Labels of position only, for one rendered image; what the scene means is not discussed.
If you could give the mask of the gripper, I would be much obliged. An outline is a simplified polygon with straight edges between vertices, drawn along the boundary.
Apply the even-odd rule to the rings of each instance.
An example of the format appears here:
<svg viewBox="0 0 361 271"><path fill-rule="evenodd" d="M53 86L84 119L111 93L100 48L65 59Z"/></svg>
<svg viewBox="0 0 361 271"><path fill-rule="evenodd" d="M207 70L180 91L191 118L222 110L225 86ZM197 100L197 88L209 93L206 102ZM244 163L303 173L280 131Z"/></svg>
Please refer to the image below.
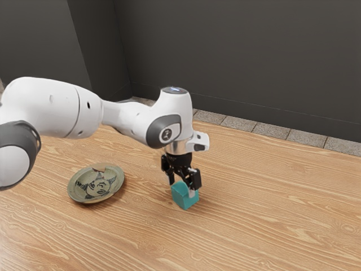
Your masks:
<svg viewBox="0 0 361 271"><path fill-rule="evenodd" d="M199 169L191 167L192 153L183 155L163 154L161 157L161 169L168 177L169 185L175 182L174 169L182 168L182 180L188 187L188 197L193 198L196 191L202 187L201 172Z"/></svg>

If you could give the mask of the teal block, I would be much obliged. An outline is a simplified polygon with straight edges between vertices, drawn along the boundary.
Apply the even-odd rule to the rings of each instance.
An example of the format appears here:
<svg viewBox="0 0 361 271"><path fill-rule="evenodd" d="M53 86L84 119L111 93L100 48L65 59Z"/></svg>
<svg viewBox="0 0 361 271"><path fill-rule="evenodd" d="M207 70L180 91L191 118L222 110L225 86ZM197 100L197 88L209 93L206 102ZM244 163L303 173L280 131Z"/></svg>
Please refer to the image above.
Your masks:
<svg viewBox="0 0 361 271"><path fill-rule="evenodd" d="M178 181L171 186L173 201L183 210L187 210L199 201L199 192L190 190L185 182Z"/></svg>

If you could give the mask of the olive painted ceramic plate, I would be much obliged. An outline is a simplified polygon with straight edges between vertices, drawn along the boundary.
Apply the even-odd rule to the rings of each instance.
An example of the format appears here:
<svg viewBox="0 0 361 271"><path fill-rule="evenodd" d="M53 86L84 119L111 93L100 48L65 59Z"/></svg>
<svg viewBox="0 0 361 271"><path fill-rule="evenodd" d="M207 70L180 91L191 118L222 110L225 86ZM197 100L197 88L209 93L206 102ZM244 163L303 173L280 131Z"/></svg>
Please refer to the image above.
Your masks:
<svg viewBox="0 0 361 271"><path fill-rule="evenodd" d="M115 195L125 180L121 167L96 163L80 169L70 179L67 192L78 203L93 204Z"/></svg>

